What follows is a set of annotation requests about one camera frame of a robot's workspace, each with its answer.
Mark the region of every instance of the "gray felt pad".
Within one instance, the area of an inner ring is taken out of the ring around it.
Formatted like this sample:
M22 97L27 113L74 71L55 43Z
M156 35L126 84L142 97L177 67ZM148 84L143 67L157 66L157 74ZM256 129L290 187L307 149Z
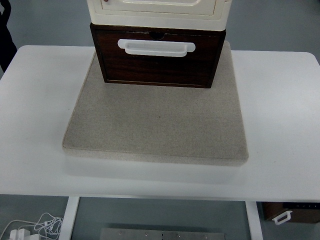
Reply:
M95 56L63 149L114 160L243 164L248 150L230 44L210 89L104 83Z

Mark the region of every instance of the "cable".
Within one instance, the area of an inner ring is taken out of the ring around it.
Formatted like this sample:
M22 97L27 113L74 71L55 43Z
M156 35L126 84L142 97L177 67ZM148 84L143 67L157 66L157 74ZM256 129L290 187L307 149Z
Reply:
M50 217L52 217L52 220L50 221L45 221L43 223L40 223L40 220L42 219L42 217L44 215L49 215ZM53 239L56 240L59 237L60 234L60 230L61 230L61 226L63 223L63 218L62 217L56 217L56 216L52 216L50 213L45 212L44 214L41 215L39 221L35 224L34 226L34 230L38 231L39 235L45 239ZM42 235L40 233L41 230L44 230L44 235ZM56 238L50 238L48 237L48 235L51 236L56 236Z
M41 219L43 218L44 215L49 215L52 219L49 221L41 222ZM10 224L14 222L21 222L21 223L27 223L30 225L22 225L20 226L17 230L19 231L21 228L24 227L31 227L33 226L33 229L38 232L38 234L42 237L45 238L46 240L57 240L60 235L61 231L61 226L63 223L63 218L62 217L56 217L52 216L50 213L45 212L41 215L39 218L38 222L32 222L32 221L25 221L25 220L12 220L11 222L8 223L8 225L4 228L3 233L0 236L0 240L2 239L3 235L5 234L5 231L9 227Z
M17 219L17 220L12 220L11 222L9 222L9 223L5 226L2 234L0 235L0 240L1 240L2 237L4 236L5 231L6 231L7 228L10 226L10 224L15 223L15 222L25 223L25 224L36 224L36 222L33 222L33 221L25 221L25 220L18 220L18 219Z

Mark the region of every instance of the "dark wood box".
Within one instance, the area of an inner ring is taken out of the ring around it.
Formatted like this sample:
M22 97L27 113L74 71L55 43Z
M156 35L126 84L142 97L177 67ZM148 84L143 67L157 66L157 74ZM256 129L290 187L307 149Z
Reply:
M319 223L320 222L320 203L293 203L293 202L263 202L264 219L271 221L273 218L290 210L293 223Z
M226 31L90 25L106 83L211 88ZM194 43L184 57L131 55L119 39Z

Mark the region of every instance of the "white handle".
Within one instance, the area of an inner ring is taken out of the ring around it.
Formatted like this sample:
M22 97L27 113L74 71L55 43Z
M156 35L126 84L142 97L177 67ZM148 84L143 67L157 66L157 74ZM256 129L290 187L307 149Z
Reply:
M187 52L193 52L196 46L192 42L176 41L149 41L120 39L118 46L124 49L127 54L163 56L163 57L184 57Z
M285 211L284 213L280 214L279 216L276 216L275 218L273 218L272 220L274 221L274 223L276 225L283 224L291 219L290 213L292 213L292 211Z

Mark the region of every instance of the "white table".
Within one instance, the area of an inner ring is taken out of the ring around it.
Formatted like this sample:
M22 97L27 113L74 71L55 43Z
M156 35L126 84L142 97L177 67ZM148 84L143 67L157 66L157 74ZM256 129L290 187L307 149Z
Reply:
M320 201L320 66L313 55L232 51L249 152L244 165L232 167L66 155L62 140L94 52L17 52L0 80L0 194Z

